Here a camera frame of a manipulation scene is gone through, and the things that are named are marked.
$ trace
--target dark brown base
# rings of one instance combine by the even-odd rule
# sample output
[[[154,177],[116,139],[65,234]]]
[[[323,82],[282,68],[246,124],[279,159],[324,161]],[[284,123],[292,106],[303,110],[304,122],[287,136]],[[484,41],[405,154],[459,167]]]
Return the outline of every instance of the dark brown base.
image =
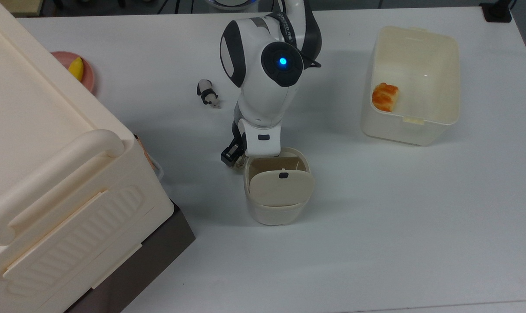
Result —
[[[174,214],[142,242],[136,253],[65,313],[120,313],[149,286],[195,240],[184,214],[174,206]]]

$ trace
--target black cable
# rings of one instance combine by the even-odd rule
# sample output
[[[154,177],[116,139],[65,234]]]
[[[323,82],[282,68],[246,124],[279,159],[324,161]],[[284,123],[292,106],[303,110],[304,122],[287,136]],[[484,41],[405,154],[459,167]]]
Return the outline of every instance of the black cable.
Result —
[[[160,7],[160,10],[157,12],[157,14],[160,14],[160,12],[162,12],[162,10],[163,10],[163,8],[164,8],[164,6],[166,5],[167,2],[168,2],[168,0],[164,0],[164,2],[163,2],[163,4],[162,4],[162,6]],[[180,3],[180,0],[178,0],[178,1],[176,2],[176,7],[178,7],[178,4],[179,4],[179,3]]]

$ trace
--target yellow fruit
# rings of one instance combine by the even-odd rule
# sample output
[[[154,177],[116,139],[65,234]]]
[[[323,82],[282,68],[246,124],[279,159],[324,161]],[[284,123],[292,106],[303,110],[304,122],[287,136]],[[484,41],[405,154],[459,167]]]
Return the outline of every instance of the yellow fruit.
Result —
[[[70,67],[68,67],[68,71],[74,75],[75,78],[77,78],[79,81],[82,81],[83,77],[83,60],[80,57],[77,57],[72,63],[70,64]]]

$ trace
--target cream appliance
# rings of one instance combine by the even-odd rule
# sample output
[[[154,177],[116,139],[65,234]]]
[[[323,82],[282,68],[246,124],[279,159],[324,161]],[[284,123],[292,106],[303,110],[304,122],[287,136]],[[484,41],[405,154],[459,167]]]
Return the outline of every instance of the cream appliance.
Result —
[[[118,119],[0,4],[0,313],[60,313],[174,212]]]

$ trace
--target plastic bin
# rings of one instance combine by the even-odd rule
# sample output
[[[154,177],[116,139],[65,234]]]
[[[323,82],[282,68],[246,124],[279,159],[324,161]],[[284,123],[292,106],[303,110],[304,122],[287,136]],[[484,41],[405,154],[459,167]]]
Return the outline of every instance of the plastic bin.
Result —
[[[296,149],[283,147],[277,157],[250,157],[245,163],[249,212],[261,224],[293,222],[309,201],[314,186],[307,159]]]
[[[372,103],[380,83],[400,89],[394,110]],[[372,137],[428,145],[460,115],[456,40],[417,28],[386,26],[378,34],[367,73],[361,128]]]

